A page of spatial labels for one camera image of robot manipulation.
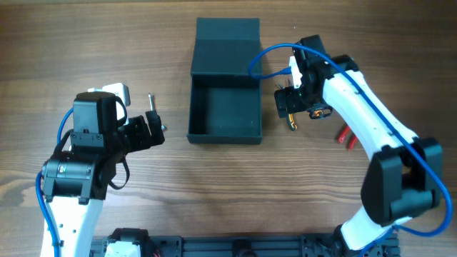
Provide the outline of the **red handled cutters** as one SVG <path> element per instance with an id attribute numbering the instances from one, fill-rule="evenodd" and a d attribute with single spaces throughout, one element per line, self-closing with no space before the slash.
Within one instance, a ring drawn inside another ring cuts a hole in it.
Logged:
<path id="1" fill-rule="evenodd" d="M 346 148 L 349 151 L 352 151 L 355 149 L 355 147 L 358 143 L 358 137 L 355 135 L 355 133 L 352 132 L 349 125 L 345 124 L 341 127 L 340 131 L 337 133 L 336 142 L 339 144 L 346 143 Z"/>

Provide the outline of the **orange black pliers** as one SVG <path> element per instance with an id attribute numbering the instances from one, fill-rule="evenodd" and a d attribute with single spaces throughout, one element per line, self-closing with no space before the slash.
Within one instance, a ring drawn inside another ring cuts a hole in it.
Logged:
<path id="1" fill-rule="evenodd" d="M 284 86 L 281 85 L 280 83 L 276 83 L 277 87 L 279 87 L 280 89 L 283 89 Z M 290 87 L 290 86 L 293 86 L 293 83 L 291 82 L 290 79 L 287 79 L 287 87 Z M 288 124 L 288 127 L 292 130 L 292 131 L 295 131 L 297 129 L 297 125 L 293 119 L 293 115 L 292 114 L 289 114 L 288 117 L 287 117 L 287 124 Z"/>

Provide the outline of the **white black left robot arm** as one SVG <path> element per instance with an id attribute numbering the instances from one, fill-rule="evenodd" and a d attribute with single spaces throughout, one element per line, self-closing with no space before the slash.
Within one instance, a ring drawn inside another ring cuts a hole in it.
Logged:
<path id="1" fill-rule="evenodd" d="M 161 145 L 161 118 L 154 96 L 143 116 L 117 116 L 125 111 L 110 92 L 83 92 L 73 103 L 74 127 L 57 143 L 36 177 L 36 196 L 46 222 L 41 256 L 88 256 L 95 227 L 117 164 L 129 153 Z"/>

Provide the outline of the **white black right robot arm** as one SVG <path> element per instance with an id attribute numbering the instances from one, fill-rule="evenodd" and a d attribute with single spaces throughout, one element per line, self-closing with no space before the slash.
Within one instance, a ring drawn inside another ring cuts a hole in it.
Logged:
<path id="1" fill-rule="evenodd" d="M 284 73 L 292 79 L 274 94 L 279 116 L 289 119 L 306 112 L 323 119 L 337 112 L 369 159 L 361 207 L 333 232 L 328 242 L 333 255 L 390 255 L 387 238 L 441 203 L 445 218 L 428 236 L 444 231 L 453 205 L 441 179 L 439 142 L 404 126 L 372 92 L 355 61 L 347 55 L 329 56 L 319 36 L 303 38 L 291 49 Z"/>

